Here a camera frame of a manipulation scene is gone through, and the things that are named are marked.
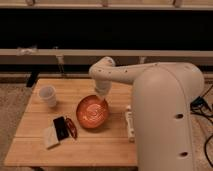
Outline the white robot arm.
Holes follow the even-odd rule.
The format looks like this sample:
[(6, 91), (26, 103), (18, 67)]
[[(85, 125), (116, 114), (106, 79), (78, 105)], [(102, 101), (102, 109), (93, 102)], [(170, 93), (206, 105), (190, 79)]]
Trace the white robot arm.
[(197, 171), (190, 103), (204, 89), (200, 69), (184, 62), (117, 66), (104, 57), (89, 69), (105, 98), (113, 82), (132, 86), (131, 111), (138, 171)]

